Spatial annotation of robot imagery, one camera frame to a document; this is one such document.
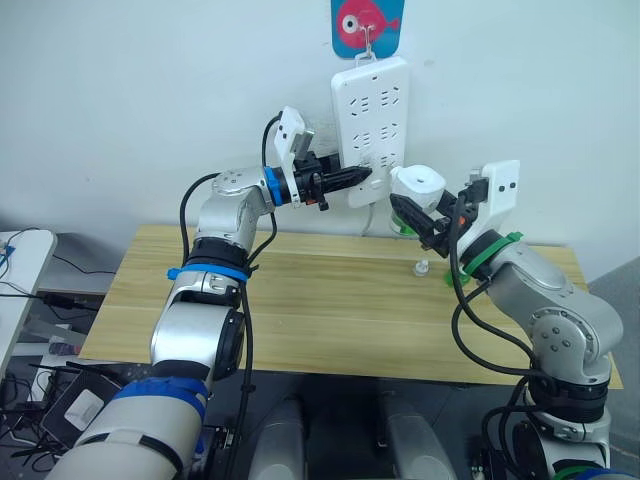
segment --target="power strip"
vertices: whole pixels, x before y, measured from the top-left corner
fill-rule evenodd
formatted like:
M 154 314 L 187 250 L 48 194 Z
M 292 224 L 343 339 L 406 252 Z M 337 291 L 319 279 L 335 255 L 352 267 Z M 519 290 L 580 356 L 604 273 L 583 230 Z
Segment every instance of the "power strip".
M 349 206 L 388 197 L 389 171 L 404 165 L 409 65 L 400 57 L 371 62 L 335 74 L 331 90 L 342 166 L 373 170 L 349 189 Z

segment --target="gray floor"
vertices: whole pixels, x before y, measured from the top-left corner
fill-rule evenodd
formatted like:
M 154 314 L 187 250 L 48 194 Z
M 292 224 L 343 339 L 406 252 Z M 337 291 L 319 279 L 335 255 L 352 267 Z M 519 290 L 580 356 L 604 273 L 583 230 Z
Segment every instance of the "gray floor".
M 620 313 L 625 337 L 614 355 L 625 383 L 622 391 L 611 391 L 609 408 L 612 464 L 640 476 L 639 399 L 640 355 L 640 259 L 598 279 L 590 285 Z M 239 399 L 240 375 L 220 382 L 207 410 L 206 423 L 230 424 Z M 257 390 L 250 402 L 245 425 L 245 443 L 237 462 L 237 478 L 246 478 L 249 461 L 260 432 L 261 422 L 278 402 L 291 394 L 302 398 L 309 419 L 307 456 L 312 480 L 324 478 L 365 478 L 388 475 L 390 465 L 384 451 L 375 447 L 376 397 L 394 390 L 413 402 L 434 425 L 450 455 L 458 478 L 469 478 L 467 443 L 477 435 L 480 419 L 488 409 L 506 402 L 510 389 L 499 386 L 464 386 L 430 382 L 399 381 L 363 377 L 276 374 L 258 372 Z M 8 459 L 10 451 L 0 449 L 0 476 L 10 479 L 37 479 L 31 469 Z M 221 470 L 223 458 L 214 465 Z

